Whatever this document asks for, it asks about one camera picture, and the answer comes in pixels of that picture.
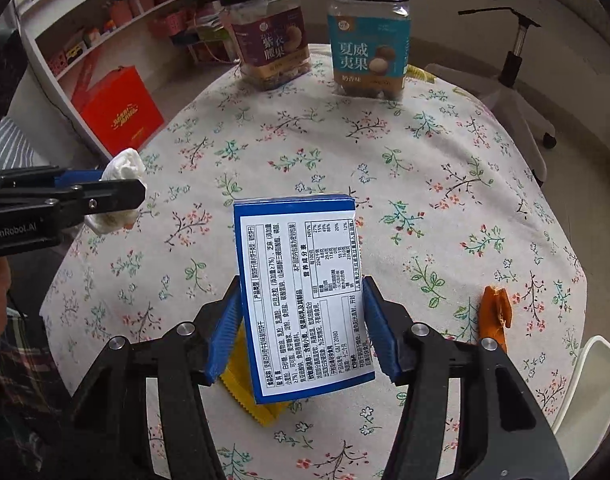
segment floral tablecloth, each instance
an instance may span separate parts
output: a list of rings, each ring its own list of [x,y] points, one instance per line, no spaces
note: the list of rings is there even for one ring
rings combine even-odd
[[[51,350],[70,391],[107,340],[165,333],[220,298],[238,273],[237,198],[354,197],[363,271],[386,298],[460,341],[476,341],[485,285],[504,286],[508,353],[550,422],[582,337],[586,279],[507,132],[465,91],[422,71],[402,102],[332,94],[327,46],[312,72],[256,92],[232,69],[143,150],[147,199],[131,231],[83,228],[45,298]],[[155,381],[150,442],[168,475]],[[229,479],[379,478],[406,389],[376,380],[292,402],[268,428],[221,384],[202,396]],[[450,388],[440,474],[458,443]]]

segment metal screw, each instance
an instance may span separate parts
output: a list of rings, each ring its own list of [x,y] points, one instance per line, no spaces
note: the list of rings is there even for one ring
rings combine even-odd
[[[192,335],[194,330],[196,330],[194,324],[189,321],[181,323],[176,327],[176,332],[178,332],[179,335]]]
[[[429,333],[429,327],[423,323],[416,323],[412,325],[412,332],[419,337],[423,337]]]
[[[125,346],[125,341],[126,339],[121,335],[114,336],[109,339],[109,348],[112,350],[120,350],[123,346]]]
[[[496,339],[492,339],[490,337],[485,337],[484,339],[482,339],[480,341],[480,345],[485,350],[489,350],[489,351],[493,351],[493,350],[496,350],[498,348],[498,343],[496,342]]]

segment person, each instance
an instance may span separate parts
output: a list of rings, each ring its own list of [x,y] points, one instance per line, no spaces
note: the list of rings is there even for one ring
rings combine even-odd
[[[7,307],[11,283],[0,258],[0,480],[34,480],[58,438],[69,393],[49,349],[35,344],[26,318]]]

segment white tissue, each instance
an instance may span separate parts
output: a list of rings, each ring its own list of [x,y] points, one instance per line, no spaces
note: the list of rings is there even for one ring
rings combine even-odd
[[[145,189],[144,183],[145,165],[140,160],[140,155],[133,148],[127,148],[116,155],[102,172],[101,180],[125,180],[128,178],[139,179]],[[105,235],[117,231],[125,226],[131,225],[138,219],[138,210],[130,209],[114,213],[100,213],[85,216],[85,224],[97,235]]]

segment nut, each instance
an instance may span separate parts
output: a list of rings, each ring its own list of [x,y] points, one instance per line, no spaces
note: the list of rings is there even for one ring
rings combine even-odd
[[[387,73],[389,63],[387,62],[387,60],[381,57],[373,57],[370,60],[368,67],[370,69],[370,72],[373,74],[385,75]]]
[[[287,27],[285,32],[287,33],[288,38],[284,45],[285,52],[294,52],[300,46],[300,42],[303,40],[303,33],[295,25]]]
[[[393,61],[396,59],[396,51],[389,45],[381,45],[376,48],[376,57],[381,57],[387,61]]]

